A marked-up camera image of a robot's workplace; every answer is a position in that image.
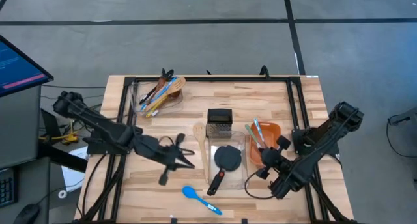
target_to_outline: orange bowl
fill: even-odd
[[[278,148],[278,144],[276,143],[278,137],[281,135],[281,128],[277,124],[269,123],[269,122],[259,122],[259,126],[261,127],[261,131],[263,134],[263,138],[265,139],[265,144],[268,147]],[[256,139],[259,144],[263,147],[261,136],[256,128],[255,123],[252,123],[250,126],[253,134],[256,136]],[[257,168],[264,167],[262,160],[261,160],[261,153],[256,147],[256,142],[250,137],[250,153],[249,153],[250,161],[256,165]]]

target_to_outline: blue spoon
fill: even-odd
[[[201,203],[203,203],[208,209],[212,210],[213,212],[215,212],[218,215],[222,215],[222,211],[220,211],[220,209],[212,206],[211,204],[209,204],[207,201],[203,200],[202,198],[200,198],[197,193],[195,192],[194,188],[190,187],[190,186],[184,186],[182,188],[182,193],[189,199],[196,199],[198,201],[200,201]]]

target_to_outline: black grater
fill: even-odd
[[[206,136],[230,137],[233,123],[232,109],[209,109]]]

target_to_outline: concrete floor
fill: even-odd
[[[291,0],[296,19],[417,18],[417,0]],[[284,0],[7,0],[2,21],[286,18]],[[415,223],[417,160],[389,147],[386,119],[417,106],[417,23],[297,24],[304,68],[319,75],[329,110],[346,100],[364,113],[339,142],[356,220]],[[0,26],[0,34],[55,76],[55,85],[102,86],[110,74],[297,74],[289,26]],[[61,90],[42,88],[57,96]],[[84,96],[102,89],[79,90]],[[88,99],[97,104],[100,98]],[[52,100],[42,99],[51,110]],[[409,123],[390,128],[393,145],[417,155]],[[51,188],[62,185],[59,168]],[[78,193],[52,201],[50,223],[74,217]]]

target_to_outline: computer monitor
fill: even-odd
[[[0,97],[53,80],[53,76],[0,35]]]

